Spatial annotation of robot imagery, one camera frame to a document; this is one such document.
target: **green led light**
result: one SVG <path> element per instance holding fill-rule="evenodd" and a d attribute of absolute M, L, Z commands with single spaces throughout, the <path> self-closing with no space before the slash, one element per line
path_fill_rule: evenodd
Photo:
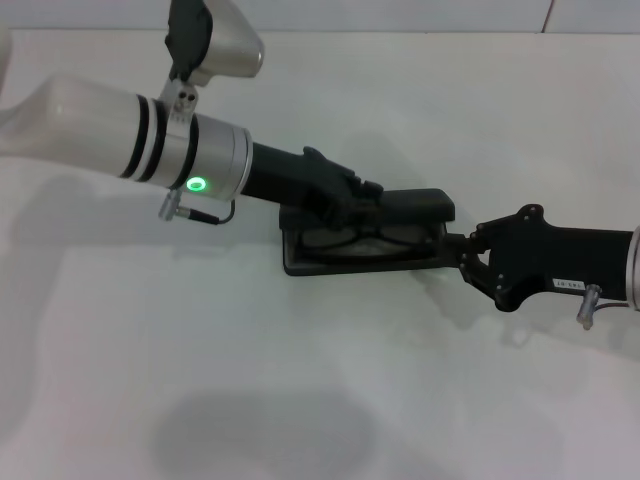
<path fill-rule="evenodd" d="M 193 177 L 187 180 L 187 188 L 192 192 L 201 192 L 207 188 L 207 181 L 202 177 Z"/>

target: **label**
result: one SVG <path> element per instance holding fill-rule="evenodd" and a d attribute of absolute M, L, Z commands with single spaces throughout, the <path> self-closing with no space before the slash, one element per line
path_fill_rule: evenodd
<path fill-rule="evenodd" d="M 562 280 L 560 278 L 554 278 L 553 286 L 556 288 L 563 288 L 565 290 L 586 290 L 584 282 L 579 282 L 577 280 Z"/>

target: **black band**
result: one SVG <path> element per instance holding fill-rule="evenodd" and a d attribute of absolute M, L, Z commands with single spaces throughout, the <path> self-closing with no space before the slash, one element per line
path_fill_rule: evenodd
<path fill-rule="evenodd" d="M 173 185 L 169 187 L 169 190 L 176 190 L 180 188 L 184 182 L 187 181 L 189 174 L 191 173 L 191 169 L 193 168 L 193 163 L 196 161 L 196 153 L 198 153 L 198 139 L 200 138 L 200 127 L 198 126 L 198 117 L 196 115 L 193 116 L 191 120 L 191 131 L 189 132 L 189 148 L 187 149 L 187 158 L 182 164 L 182 170 L 180 170 L 180 174 Z"/>
<path fill-rule="evenodd" d="M 140 104 L 140 123 L 138 125 L 138 137 L 136 138 L 136 144 L 133 147 L 133 153 L 131 154 L 131 160 L 129 165 L 125 168 L 120 178 L 130 178 L 133 172 L 136 171 L 142 158 L 142 152 L 144 152 L 144 146 L 147 143 L 147 132 L 149 130 L 149 102 L 147 99 L 138 95 L 138 103 Z"/>
<path fill-rule="evenodd" d="M 164 110 L 164 105 L 158 100 L 154 100 L 153 103 L 156 106 L 156 114 L 158 116 L 156 141 L 153 144 L 149 163 L 147 163 L 147 167 L 144 169 L 142 176 L 137 180 L 138 182 L 146 182 L 156 173 L 156 169 L 160 163 L 160 157 L 162 157 L 162 150 L 164 149 L 164 137 L 167 135 L 167 114 Z"/>

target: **white table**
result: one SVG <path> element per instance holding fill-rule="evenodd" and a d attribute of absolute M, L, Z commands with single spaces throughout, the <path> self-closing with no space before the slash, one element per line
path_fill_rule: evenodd
<path fill-rule="evenodd" d="M 16 32 L 3 104 L 54 71 L 155 95 L 162 36 Z M 640 222 L 638 37 L 264 39 L 259 77 L 216 79 L 201 111 L 442 188 L 452 231 L 530 202 L 558 225 Z M 640 315 L 585 333 L 579 299 L 546 294 L 500 314 L 457 271 L 289 278 L 275 206 L 163 224 L 163 195 L 0 162 L 0 478 L 640 473 Z"/>

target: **robotic arm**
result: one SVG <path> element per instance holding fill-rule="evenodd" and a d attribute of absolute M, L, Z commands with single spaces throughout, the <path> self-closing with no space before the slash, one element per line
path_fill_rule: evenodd
<path fill-rule="evenodd" d="M 9 38 L 0 29 L 0 87 Z M 441 190 L 384 191 L 305 148 L 294 155 L 199 113 L 197 87 L 215 75 L 253 77 L 264 46 L 228 0 L 173 1 L 165 40 L 173 59 L 158 99 L 86 80 L 54 77 L 0 111 L 0 156 L 49 160 L 169 190 L 160 217 L 219 225 L 240 194 L 281 205 L 285 271 L 293 276 L 458 268 L 464 280 L 514 311 L 542 292 L 582 295 L 591 328 L 605 306 L 640 309 L 640 229 L 635 233 L 548 225 L 539 205 L 447 233 L 455 207 Z M 181 205 L 182 193 L 231 201 L 219 219 Z M 488 264 L 480 254 L 490 251 Z M 600 297 L 620 303 L 598 305 Z"/>

